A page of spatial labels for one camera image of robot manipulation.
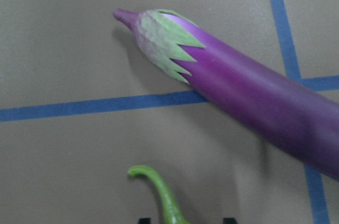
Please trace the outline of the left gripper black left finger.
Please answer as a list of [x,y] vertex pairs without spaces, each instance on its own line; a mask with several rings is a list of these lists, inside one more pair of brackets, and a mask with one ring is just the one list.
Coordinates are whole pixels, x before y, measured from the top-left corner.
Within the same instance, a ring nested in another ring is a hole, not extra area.
[[138,224],[151,224],[151,218],[140,218]]

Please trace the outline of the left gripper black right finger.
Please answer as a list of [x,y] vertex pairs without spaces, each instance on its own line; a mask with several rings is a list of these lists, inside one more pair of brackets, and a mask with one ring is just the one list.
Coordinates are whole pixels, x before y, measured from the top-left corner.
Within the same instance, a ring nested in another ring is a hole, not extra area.
[[226,217],[226,218],[223,218],[222,223],[223,224],[237,224],[237,220],[233,217]]

